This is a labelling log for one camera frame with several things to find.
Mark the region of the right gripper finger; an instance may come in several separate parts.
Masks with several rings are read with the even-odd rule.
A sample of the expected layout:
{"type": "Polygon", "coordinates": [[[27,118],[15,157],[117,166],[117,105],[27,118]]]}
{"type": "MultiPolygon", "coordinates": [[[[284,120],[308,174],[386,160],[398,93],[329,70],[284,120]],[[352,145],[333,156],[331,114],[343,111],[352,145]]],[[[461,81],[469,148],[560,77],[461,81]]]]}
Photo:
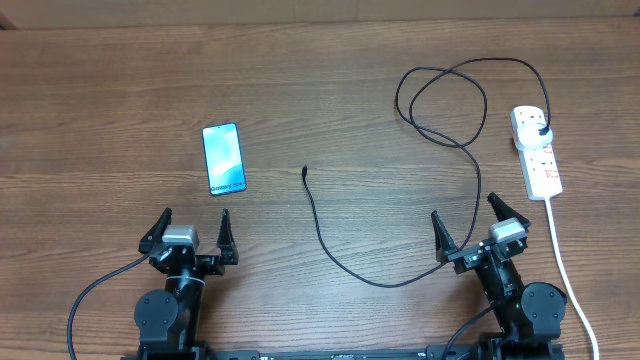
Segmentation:
{"type": "Polygon", "coordinates": [[[525,229],[531,226],[529,219],[507,205],[495,192],[491,192],[487,196],[487,200],[499,222],[515,218],[525,229]]]}
{"type": "Polygon", "coordinates": [[[435,235],[436,260],[439,263],[448,263],[449,257],[458,251],[458,247],[437,211],[431,213],[431,221],[435,235]]]}

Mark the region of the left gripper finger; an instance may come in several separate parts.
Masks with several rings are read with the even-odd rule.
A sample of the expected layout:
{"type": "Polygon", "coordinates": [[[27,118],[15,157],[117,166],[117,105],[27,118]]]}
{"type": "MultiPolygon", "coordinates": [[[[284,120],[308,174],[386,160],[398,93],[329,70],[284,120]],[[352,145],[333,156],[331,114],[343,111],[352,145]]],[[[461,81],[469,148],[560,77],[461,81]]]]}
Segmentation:
{"type": "Polygon", "coordinates": [[[230,213],[227,209],[222,211],[217,247],[220,250],[221,260],[225,265],[238,264],[239,254],[231,230],[230,213]]]}
{"type": "Polygon", "coordinates": [[[171,216],[172,209],[165,208],[156,223],[139,241],[138,251],[141,254],[148,254],[156,244],[162,242],[162,236],[166,228],[171,224],[171,216]]]}

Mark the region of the blue-screen Galaxy smartphone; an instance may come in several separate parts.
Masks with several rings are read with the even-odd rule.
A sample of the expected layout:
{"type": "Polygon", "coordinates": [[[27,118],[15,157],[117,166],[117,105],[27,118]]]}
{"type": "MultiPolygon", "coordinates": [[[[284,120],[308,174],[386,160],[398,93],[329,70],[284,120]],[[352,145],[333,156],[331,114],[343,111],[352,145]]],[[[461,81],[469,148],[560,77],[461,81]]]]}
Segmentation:
{"type": "Polygon", "coordinates": [[[212,196],[247,189],[238,127],[220,124],[202,130],[208,187],[212,196]]]}

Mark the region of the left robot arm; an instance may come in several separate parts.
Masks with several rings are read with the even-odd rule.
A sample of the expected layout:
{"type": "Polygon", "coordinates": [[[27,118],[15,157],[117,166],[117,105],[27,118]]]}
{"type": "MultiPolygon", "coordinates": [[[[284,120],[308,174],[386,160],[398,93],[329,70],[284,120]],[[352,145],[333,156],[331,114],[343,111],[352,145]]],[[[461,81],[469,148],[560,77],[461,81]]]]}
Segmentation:
{"type": "Polygon", "coordinates": [[[214,351],[197,339],[200,310],[208,276],[222,276],[227,265],[239,262],[230,214],[222,211],[218,254],[198,252],[199,237],[192,225],[173,225],[167,208],[139,242],[139,252],[166,276],[162,289],[139,299],[134,320],[139,328],[138,359],[213,359],[214,351]]]}

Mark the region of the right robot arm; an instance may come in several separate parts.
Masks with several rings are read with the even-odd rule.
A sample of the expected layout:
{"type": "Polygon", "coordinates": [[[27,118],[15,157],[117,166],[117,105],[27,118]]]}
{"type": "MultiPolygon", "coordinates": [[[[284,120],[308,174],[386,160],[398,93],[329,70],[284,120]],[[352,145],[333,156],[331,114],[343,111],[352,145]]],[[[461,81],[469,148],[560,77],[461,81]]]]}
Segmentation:
{"type": "Polygon", "coordinates": [[[525,284],[512,258],[527,248],[531,222],[495,193],[488,195],[497,222],[489,237],[476,246],[455,245],[437,212],[431,213],[436,260],[451,263],[458,274],[474,271],[489,307],[451,336],[444,345],[425,349],[429,359],[562,359],[562,346],[553,341],[561,335],[567,295],[546,282],[525,284]],[[492,312],[500,330],[483,333],[471,345],[457,346],[457,339],[473,324],[492,312]]]}

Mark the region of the white charger plug adapter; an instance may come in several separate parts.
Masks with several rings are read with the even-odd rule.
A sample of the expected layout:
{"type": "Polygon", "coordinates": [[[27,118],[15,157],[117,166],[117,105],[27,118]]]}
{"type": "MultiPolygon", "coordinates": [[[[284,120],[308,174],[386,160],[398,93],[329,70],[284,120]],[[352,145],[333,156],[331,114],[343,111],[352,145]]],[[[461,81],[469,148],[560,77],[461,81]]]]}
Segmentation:
{"type": "Polygon", "coordinates": [[[519,151],[530,151],[548,146],[553,141],[553,131],[537,124],[521,124],[514,130],[514,143],[519,151]]]}

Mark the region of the white power strip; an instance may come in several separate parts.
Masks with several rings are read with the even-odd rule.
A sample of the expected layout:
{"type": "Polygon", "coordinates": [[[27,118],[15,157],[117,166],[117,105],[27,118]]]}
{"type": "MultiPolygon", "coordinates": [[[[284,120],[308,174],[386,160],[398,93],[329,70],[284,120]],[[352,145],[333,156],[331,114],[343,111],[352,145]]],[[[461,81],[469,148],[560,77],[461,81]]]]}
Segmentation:
{"type": "MultiPolygon", "coordinates": [[[[534,106],[515,107],[510,113],[510,119],[513,129],[513,140],[514,130],[521,124],[537,124],[539,127],[546,126],[544,112],[534,106]]],[[[518,155],[527,196],[530,200],[544,201],[545,199],[559,195],[563,191],[551,144],[530,151],[518,150],[518,155]]]]}

